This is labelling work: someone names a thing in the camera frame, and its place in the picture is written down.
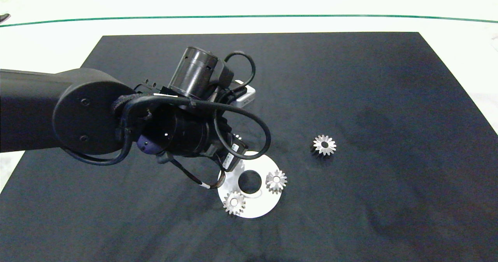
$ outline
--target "center hole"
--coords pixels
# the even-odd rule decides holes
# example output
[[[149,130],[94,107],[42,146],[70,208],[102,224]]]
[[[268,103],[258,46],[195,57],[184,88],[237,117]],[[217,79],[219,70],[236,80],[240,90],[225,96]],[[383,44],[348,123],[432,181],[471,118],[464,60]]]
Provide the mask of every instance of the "center hole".
[[[261,187],[260,174],[253,170],[247,170],[238,177],[238,186],[244,193],[256,193]]]

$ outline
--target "purple part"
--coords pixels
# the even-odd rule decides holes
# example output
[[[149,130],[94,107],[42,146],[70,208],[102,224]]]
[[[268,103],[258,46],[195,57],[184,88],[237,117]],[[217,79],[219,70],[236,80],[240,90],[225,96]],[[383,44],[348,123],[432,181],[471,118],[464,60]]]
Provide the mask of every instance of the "purple part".
[[[137,146],[145,154],[155,155],[155,154],[163,151],[163,148],[160,147],[160,145],[152,142],[150,139],[148,139],[144,135],[141,135],[139,137],[139,139],[137,140]]]

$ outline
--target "metal gear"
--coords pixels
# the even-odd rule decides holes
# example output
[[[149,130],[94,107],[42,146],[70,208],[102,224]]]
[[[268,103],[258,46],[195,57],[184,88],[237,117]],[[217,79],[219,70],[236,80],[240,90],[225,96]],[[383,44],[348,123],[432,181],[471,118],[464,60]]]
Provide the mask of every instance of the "metal gear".
[[[330,154],[334,154],[334,151],[336,151],[336,142],[328,135],[319,135],[318,137],[315,137],[313,143],[313,146],[315,147],[314,152],[323,156],[330,156]]]
[[[268,173],[266,185],[272,193],[281,192],[285,183],[287,183],[287,177],[281,170],[276,170],[274,173]]]
[[[237,191],[227,193],[224,197],[223,207],[229,214],[240,215],[245,209],[244,195]]]

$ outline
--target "white floor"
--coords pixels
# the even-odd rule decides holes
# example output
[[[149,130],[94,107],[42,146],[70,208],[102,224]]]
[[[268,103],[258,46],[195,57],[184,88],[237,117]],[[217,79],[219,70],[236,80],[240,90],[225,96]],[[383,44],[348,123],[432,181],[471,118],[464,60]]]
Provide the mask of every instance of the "white floor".
[[[50,73],[74,69],[102,35],[420,32],[498,132],[498,0],[0,0],[0,14],[6,12],[12,17],[2,25],[139,16],[393,15],[109,19],[4,26],[0,67]],[[0,191],[21,156],[22,152],[0,154]]]

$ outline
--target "green line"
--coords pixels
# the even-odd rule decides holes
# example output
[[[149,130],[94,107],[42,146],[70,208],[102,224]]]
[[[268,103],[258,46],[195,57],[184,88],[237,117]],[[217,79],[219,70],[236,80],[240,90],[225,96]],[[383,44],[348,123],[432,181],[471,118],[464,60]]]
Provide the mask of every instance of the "green line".
[[[491,19],[464,19],[434,16],[411,16],[411,15],[224,15],[224,16],[149,16],[149,17],[107,17],[107,18],[83,18],[83,19],[54,19],[52,21],[32,21],[30,23],[1,25],[0,28],[7,26],[26,26],[48,23],[62,23],[65,21],[102,21],[105,19],[226,19],[226,18],[302,18],[302,17],[388,17],[388,18],[415,18],[415,19],[449,19],[451,21],[478,21],[481,23],[494,23],[498,21]]]

